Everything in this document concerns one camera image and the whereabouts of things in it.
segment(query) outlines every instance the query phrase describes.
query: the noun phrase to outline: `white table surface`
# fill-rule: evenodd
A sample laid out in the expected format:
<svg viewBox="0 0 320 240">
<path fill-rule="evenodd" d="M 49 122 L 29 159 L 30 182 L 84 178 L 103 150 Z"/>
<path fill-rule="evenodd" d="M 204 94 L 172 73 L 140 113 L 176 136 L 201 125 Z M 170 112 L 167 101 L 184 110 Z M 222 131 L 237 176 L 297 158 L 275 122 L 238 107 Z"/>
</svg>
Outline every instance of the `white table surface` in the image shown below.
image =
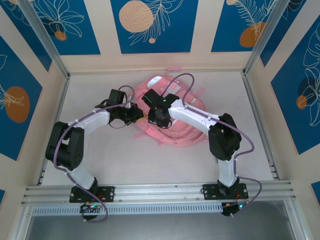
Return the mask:
<svg viewBox="0 0 320 240">
<path fill-rule="evenodd" d="M 255 151 L 240 156 L 237 173 L 242 177 L 272 180 L 272 173 L 258 132 L 240 72 L 192 72 L 194 91 L 205 87 L 200 99 L 208 112 L 230 114 L 237 127 L 254 142 Z M 155 74 L 146 72 L 73 75 L 65 97 L 60 121 L 70 122 L 89 113 L 108 98 L 112 88 L 137 86 Z M 181 77 L 189 83 L 189 76 Z M 134 139 L 141 133 L 133 124 L 121 129 L 104 126 L 89 137 L 89 158 L 85 166 L 100 185 L 215 182 L 219 176 L 216 159 L 208 143 L 179 148 L 159 146 L 152 138 Z M 241 150 L 249 143 L 242 138 Z M 70 180 L 49 161 L 42 185 L 70 185 Z"/>
</svg>

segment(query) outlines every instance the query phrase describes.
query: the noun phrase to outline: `orange circle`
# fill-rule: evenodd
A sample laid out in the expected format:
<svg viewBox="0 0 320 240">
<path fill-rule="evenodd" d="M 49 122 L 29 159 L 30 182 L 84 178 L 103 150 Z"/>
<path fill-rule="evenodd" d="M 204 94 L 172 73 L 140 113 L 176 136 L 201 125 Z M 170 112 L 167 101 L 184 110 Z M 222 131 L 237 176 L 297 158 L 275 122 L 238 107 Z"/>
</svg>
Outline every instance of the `orange circle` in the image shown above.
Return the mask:
<svg viewBox="0 0 320 240">
<path fill-rule="evenodd" d="M 303 95 L 298 96 L 296 99 L 296 105 L 301 110 L 305 109 L 307 106 L 307 98 Z"/>
<path fill-rule="evenodd" d="M 4 99 L 8 102 L 5 104 L 6 114 L 12 121 L 20 124 L 27 120 L 30 111 L 30 100 L 28 93 L 22 87 L 10 87 L 4 95 Z"/>
<path fill-rule="evenodd" d="M 119 20 L 125 30 L 140 33 L 154 23 L 151 9 L 142 1 L 128 1 L 119 11 Z"/>
<path fill-rule="evenodd" d="M 250 26 L 244 30 L 240 37 L 240 45 L 244 48 L 254 47 L 265 25 L 265 22 L 258 22 L 254 26 Z"/>
<path fill-rule="evenodd" d="M 58 39 L 60 41 L 67 40 L 67 35 L 63 31 L 56 31 L 54 33 L 54 36 L 56 37 L 56 39 Z"/>
</svg>

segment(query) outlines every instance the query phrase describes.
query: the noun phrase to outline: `cable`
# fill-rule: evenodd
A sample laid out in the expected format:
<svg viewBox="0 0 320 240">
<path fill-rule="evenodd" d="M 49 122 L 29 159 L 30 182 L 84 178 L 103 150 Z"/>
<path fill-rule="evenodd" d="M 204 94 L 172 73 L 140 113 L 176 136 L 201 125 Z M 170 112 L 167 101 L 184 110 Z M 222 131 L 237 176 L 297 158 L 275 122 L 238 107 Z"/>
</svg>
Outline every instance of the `cable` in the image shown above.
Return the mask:
<svg viewBox="0 0 320 240">
<path fill-rule="evenodd" d="M 111 128 L 113 128 L 113 129 L 122 129 L 122 128 L 124 128 L 124 127 L 127 126 L 127 125 L 123 125 L 123 126 L 120 126 L 120 127 L 114 127 L 114 126 L 111 125 L 111 123 L 109 123 L 109 126 L 110 126 Z"/>
<path fill-rule="evenodd" d="M 165 90 L 164 90 L 164 92 L 162 93 L 161 96 L 163 96 L 163 95 L 165 94 L 165 92 L 168 90 L 169 86 L 170 86 L 177 78 L 179 78 L 179 77 L 181 77 L 181 76 L 183 76 L 183 75 L 188 75 L 188 76 L 190 76 L 190 77 L 192 78 L 192 83 L 191 83 L 190 87 L 187 89 L 187 91 L 184 93 L 184 95 L 183 95 L 183 97 L 182 97 L 182 104 L 183 104 L 183 106 L 186 106 L 185 98 L 186 98 L 186 96 L 188 95 L 188 93 L 191 91 L 192 87 L 193 87 L 194 84 L 195 84 L 195 77 L 194 77 L 191 73 L 185 72 L 185 73 L 181 73 L 181 74 L 179 74 L 178 76 L 174 77 L 174 78 L 169 82 L 168 86 L 166 86 L 166 88 L 165 88 Z M 188 109 L 188 110 L 190 110 L 190 111 L 192 111 L 192 112 L 194 112 L 194 113 L 196 113 L 196 114 L 199 114 L 199 115 L 201 115 L 201 116 L 203 116 L 203 117 L 206 117 L 206 118 L 208 117 L 207 115 L 203 114 L 202 112 L 199 112 L 199 111 L 197 111 L 197 110 L 195 110 L 195 109 L 192 109 L 192 108 L 190 108 L 190 107 L 188 107 L 188 106 L 186 106 L 186 109 Z M 240 135 L 242 135 L 242 136 L 250 143 L 251 149 L 237 153 L 237 154 L 234 156 L 235 159 L 236 159 L 237 157 L 241 156 L 241 155 L 252 153 L 252 152 L 255 150 L 255 145 L 254 145 L 254 143 L 252 142 L 252 140 L 250 139 L 250 137 L 248 137 L 243 131 L 241 131 L 241 130 L 239 130 L 238 128 L 236 128 L 236 127 L 234 127 L 234 126 L 232 126 L 232 125 L 230 125 L 230 124 L 228 124 L 228 123 L 226 123 L 226 122 L 224 122 L 224 121 L 221 121 L 221 120 L 219 120 L 219 119 L 217 119 L 217 118 L 211 117 L 210 119 L 213 120 L 213 121 L 215 121 L 215 122 L 217 122 L 217 123 L 219 123 L 219 124 L 222 124 L 222 125 L 230 128 L 230 129 L 232 129 L 232 130 L 234 130 L 234 131 L 236 131 L 237 133 L 239 133 Z"/>
<path fill-rule="evenodd" d="M 132 93 L 132 99 L 134 99 L 134 97 L 135 97 L 135 90 L 134 90 L 131 86 L 129 86 L 129 85 L 123 85 L 123 86 L 121 86 L 121 87 L 119 88 L 119 90 L 122 89 L 122 88 L 124 88 L 124 87 L 130 88 L 130 89 L 132 90 L 132 92 L 133 92 L 133 93 Z M 58 167 L 58 165 L 57 165 L 57 156 L 58 156 L 59 148 L 60 148 L 60 146 L 61 146 L 61 143 L 62 143 L 63 139 L 64 139 L 65 136 L 67 135 L 67 133 L 68 133 L 75 125 L 77 125 L 78 123 L 81 123 L 83 120 L 91 117 L 91 116 L 94 115 L 94 114 L 98 114 L 98 113 L 100 113 L 100 112 L 102 112 L 102 111 L 105 111 L 105 110 L 108 110 L 108 109 L 112 109 L 112 108 L 116 108 L 116 107 L 123 107 L 123 106 L 125 106 L 126 104 L 128 104 L 129 102 L 130 102 L 130 100 L 127 100 L 125 103 L 121 103 L 121 104 L 117 104 L 117 105 L 113 105 L 113 106 L 107 106 L 107 107 L 101 108 L 101 109 L 99 109 L 99 110 L 97 110 L 97 111 L 95 111 L 95 112 L 94 112 L 94 111 L 90 112 L 89 114 L 85 115 L 84 117 L 80 118 L 79 120 L 73 122 L 73 123 L 62 133 L 61 137 L 59 138 L 59 141 L 57 142 L 57 145 L 56 145 L 56 148 L 55 148 L 55 151 L 54 151 L 54 155 L 53 155 L 53 165 L 54 165 L 54 167 L 55 167 L 56 169 L 60 170 L 60 171 L 65 172 L 66 175 L 67 175 L 67 177 L 75 184 L 76 187 L 80 188 L 82 191 L 84 191 L 85 193 L 89 194 L 92 198 L 94 198 L 95 200 L 97 200 L 97 202 L 100 203 L 100 204 L 103 206 L 103 208 L 105 209 L 105 216 L 104 216 L 104 218 L 101 219 L 101 220 L 95 220 L 95 221 L 86 220 L 86 219 L 84 218 L 84 213 L 85 213 L 85 211 L 83 211 L 82 214 L 81 214 L 81 217 L 82 217 L 82 219 L 83 219 L 84 221 L 87 221 L 88 223 L 99 223 L 99 222 L 102 222 L 102 221 L 106 220 L 106 219 L 107 219 L 107 216 L 108 216 L 108 208 L 107 208 L 107 206 L 106 206 L 97 196 L 95 196 L 95 195 L 92 194 L 90 191 L 88 191 L 87 189 L 85 189 L 84 187 L 82 187 L 80 184 L 78 184 L 78 183 L 72 178 L 72 176 L 68 173 L 68 171 L 67 171 L 66 169 L 61 168 L 61 167 Z"/>
<path fill-rule="evenodd" d="M 160 127 L 160 129 L 169 129 L 169 128 L 171 128 L 172 127 L 172 121 L 171 121 L 171 119 L 169 119 L 169 122 L 170 122 L 170 126 L 167 126 L 167 127 Z"/>
<path fill-rule="evenodd" d="M 233 174 L 235 176 L 237 176 L 237 161 L 233 162 Z M 253 179 L 253 178 L 249 178 L 249 177 L 243 177 L 243 176 L 237 176 L 239 179 L 242 180 L 248 180 L 248 181 L 253 181 L 259 184 L 259 191 L 257 192 L 257 194 L 240 210 L 244 210 L 247 206 L 249 206 L 254 200 L 257 199 L 257 197 L 260 195 L 260 193 L 262 192 L 262 183 L 259 180 Z"/>
<path fill-rule="evenodd" d="M 169 85 L 165 88 L 165 90 L 164 90 L 164 92 L 162 93 L 161 96 L 163 96 L 163 94 L 167 91 L 167 89 L 169 88 L 169 86 L 170 86 L 177 78 L 179 78 L 179 77 L 181 77 L 181 76 L 183 76 L 183 75 L 191 76 L 191 78 L 192 78 L 192 83 L 191 83 L 190 87 L 187 89 L 187 91 L 184 93 L 184 95 L 183 95 L 183 97 L 182 97 L 182 104 L 186 107 L 186 109 L 188 109 L 188 110 L 190 110 L 190 111 L 192 111 L 192 112 L 194 112 L 194 113 L 196 113 L 196 114 L 199 114 L 199 115 L 207 118 L 208 116 L 205 115 L 205 114 L 203 114 L 202 112 L 199 112 L 199 111 L 197 111 L 197 110 L 195 110 L 195 109 L 192 109 L 192 108 L 189 108 L 188 106 L 186 106 L 185 98 L 186 98 L 186 96 L 188 95 L 188 93 L 191 91 L 191 89 L 192 89 L 192 87 L 193 87 L 193 85 L 194 85 L 194 83 L 195 83 L 195 77 L 194 77 L 191 73 L 187 73 L 187 72 L 186 72 L 186 73 L 182 73 L 182 74 L 179 74 L 178 76 L 174 77 L 174 78 L 170 81 Z M 221 121 L 221 120 L 219 120 L 219 119 L 217 119 L 217 118 L 215 118 L 215 117 L 210 117 L 210 119 L 213 120 L 213 121 L 215 121 L 215 122 L 217 122 L 217 123 L 219 123 L 219 124 L 222 124 L 222 125 L 230 128 L 230 129 L 232 129 L 232 130 L 234 130 L 234 131 L 236 131 L 237 133 L 239 133 L 240 135 L 242 135 L 242 136 L 250 143 L 250 145 L 251 145 L 251 149 L 250 149 L 250 150 L 242 151 L 242 152 L 239 152 L 239 153 L 237 153 L 236 155 L 234 155 L 234 175 L 237 176 L 237 171 L 236 171 L 236 159 L 237 159 L 237 157 L 242 156 L 242 155 L 245 155 L 245 154 L 252 153 L 252 152 L 255 150 L 255 144 L 254 144 L 253 141 L 250 139 L 250 137 L 248 137 L 243 131 L 239 130 L 238 128 L 236 128 L 236 127 L 234 127 L 234 126 L 232 126 L 232 125 L 230 125 L 230 124 L 228 124 L 228 123 L 226 123 L 226 122 L 224 122 L 224 121 Z M 251 204 L 251 203 L 259 196 L 259 194 L 260 194 L 261 191 L 262 191 L 262 184 L 261 184 L 260 181 L 258 181 L 258 180 L 256 180 L 256 179 L 253 179 L 253 178 L 242 177 L 242 176 L 237 176 L 237 177 L 238 177 L 239 179 L 256 182 L 256 183 L 258 183 L 259 186 L 260 186 L 259 191 L 257 192 L 257 194 L 256 194 L 256 195 L 249 201 L 249 203 L 244 207 L 244 208 L 246 208 L 249 204 Z"/>
</svg>

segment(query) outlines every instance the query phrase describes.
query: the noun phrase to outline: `blue panel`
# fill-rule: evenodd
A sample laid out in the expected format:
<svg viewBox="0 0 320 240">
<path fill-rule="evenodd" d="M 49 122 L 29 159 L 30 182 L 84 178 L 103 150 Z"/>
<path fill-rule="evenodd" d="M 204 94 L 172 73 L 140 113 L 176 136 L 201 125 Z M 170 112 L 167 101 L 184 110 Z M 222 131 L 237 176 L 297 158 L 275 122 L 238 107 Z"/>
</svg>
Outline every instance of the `blue panel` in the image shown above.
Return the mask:
<svg viewBox="0 0 320 240">
<path fill-rule="evenodd" d="M 198 0 L 111 0 L 122 54 L 189 53 Z"/>
<path fill-rule="evenodd" d="M 211 52 L 251 51 L 276 0 L 225 0 Z"/>
<path fill-rule="evenodd" d="M 44 68 L 49 71 L 52 60 L 38 39 L 36 33 L 31 28 L 29 22 L 21 12 L 19 6 L 13 4 L 9 0 L 0 0 L 0 5 L 11 19 L 15 27 L 18 29 L 20 34 L 23 36 L 24 40 L 28 43 L 39 61 L 42 63 Z"/>
<path fill-rule="evenodd" d="M 0 76 L 0 153 L 17 160 L 42 86 L 2 37 Z"/>
<path fill-rule="evenodd" d="M 299 154 L 320 143 L 320 16 L 272 80 Z"/>
<path fill-rule="evenodd" d="M 6 193 L 6 191 L 0 189 L 0 206 L 2 203 L 2 199 L 4 199 L 5 193 Z"/>
<path fill-rule="evenodd" d="M 35 0 L 31 4 L 60 55 L 100 54 L 84 0 Z"/>
<path fill-rule="evenodd" d="M 280 18 L 278 24 L 273 30 L 270 39 L 266 43 L 260 55 L 260 58 L 264 66 L 266 66 L 269 62 L 271 56 L 276 51 L 278 45 L 286 35 L 288 29 L 296 19 L 296 16 L 300 12 L 300 9 L 303 7 L 305 2 L 306 0 L 290 0 L 288 6 L 282 14 L 282 17 Z"/>
<path fill-rule="evenodd" d="M 316 199 L 318 200 L 318 203 L 320 204 L 320 181 L 312 183 L 311 186 L 312 186 L 312 189 L 313 189 L 314 194 L 316 196 Z"/>
</svg>

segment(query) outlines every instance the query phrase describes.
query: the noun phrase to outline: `aluminum frame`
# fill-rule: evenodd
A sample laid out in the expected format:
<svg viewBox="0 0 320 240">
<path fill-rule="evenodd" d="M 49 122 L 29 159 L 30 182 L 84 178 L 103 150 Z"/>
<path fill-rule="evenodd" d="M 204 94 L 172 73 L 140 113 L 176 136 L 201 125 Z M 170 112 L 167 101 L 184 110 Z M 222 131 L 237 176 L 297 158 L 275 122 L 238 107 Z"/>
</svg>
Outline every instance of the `aluminum frame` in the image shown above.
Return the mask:
<svg viewBox="0 0 320 240">
<path fill-rule="evenodd" d="M 54 122 L 52 123 L 51 129 L 54 127 L 54 124 L 57 121 L 59 121 L 59 118 L 60 118 L 60 115 L 61 115 L 61 111 L 62 111 L 62 108 L 64 106 L 65 98 L 66 98 L 66 95 L 67 95 L 69 83 L 70 83 L 70 76 L 68 76 L 66 78 L 66 81 L 64 83 L 63 90 L 62 90 L 62 93 L 60 95 L 59 105 L 58 105 L 58 108 L 56 109 L 55 119 L 54 119 Z M 44 177 L 44 172 L 46 171 L 47 164 L 48 164 L 48 160 L 43 156 L 43 160 L 42 160 L 42 165 L 41 165 L 40 171 L 38 171 L 38 173 L 37 173 L 38 179 L 37 179 L 37 182 L 35 182 L 36 185 L 41 184 L 42 178 Z"/>
<path fill-rule="evenodd" d="M 56 46 L 52 42 L 48 32 L 46 31 L 40 18 L 38 17 L 38 14 L 36 13 L 35 9 L 32 7 L 30 1 L 28 0 L 16 0 L 16 1 L 22 13 L 24 14 L 25 18 L 28 20 L 30 26 L 35 32 L 36 36 L 42 43 L 44 49 L 47 51 L 50 58 L 55 63 L 60 73 L 67 79 L 67 77 L 69 76 L 69 72 L 65 64 L 63 63 Z"/>
<path fill-rule="evenodd" d="M 274 9 L 272 10 L 270 17 L 268 18 L 265 27 L 263 28 L 262 33 L 260 34 L 258 40 L 256 41 L 255 46 L 251 52 L 251 55 L 244 66 L 244 74 L 248 76 L 251 72 L 253 66 L 260 57 L 261 52 L 265 48 L 271 34 L 275 30 L 283 12 L 286 10 L 290 0 L 278 0 Z"/>
<path fill-rule="evenodd" d="M 249 199 L 255 196 L 259 185 L 253 181 L 246 181 Z M 262 192 L 257 201 L 285 201 L 295 200 L 296 196 L 289 180 L 262 181 Z M 201 193 L 204 183 L 176 183 L 176 184 L 136 184 L 113 185 L 113 204 L 174 204 L 174 203 L 225 203 L 234 199 L 212 200 L 204 199 Z M 22 206 L 66 206 L 69 203 L 71 185 L 66 186 L 28 186 L 26 188 Z"/>
<path fill-rule="evenodd" d="M 261 118 L 261 112 L 259 110 L 259 107 L 257 105 L 257 99 L 256 96 L 254 94 L 254 91 L 252 89 L 251 86 L 251 81 L 248 75 L 245 75 L 244 73 L 241 74 L 242 75 L 242 80 L 243 80 L 243 84 L 246 90 L 246 93 L 248 95 L 248 99 L 251 105 L 251 109 L 253 111 L 253 116 L 255 118 L 255 122 L 262 140 L 262 144 L 264 147 L 264 151 L 266 154 L 266 157 L 269 161 L 269 163 L 271 163 L 271 167 L 274 167 L 275 169 L 275 173 L 277 175 L 276 178 L 278 178 L 279 180 L 283 179 L 283 173 L 281 172 L 279 165 L 277 163 L 277 158 L 274 154 L 274 151 L 272 150 L 269 138 L 267 136 L 266 130 L 265 130 L 265 125 L 263 123 L 263 120 Z"/>
<path fill-rule="evenodd" d="M 283 201 L 286 213 L 289 217 L 289 221 L 293 230 L 293 234 L 296 239 L 299 240 L 309 240 L 311 232 L 306 231 L 306 223 L 304 222 L 304 218 L 299 216 L 297 212 L 299 211 L 297 201 L 286 200 Z"/>
</svg>

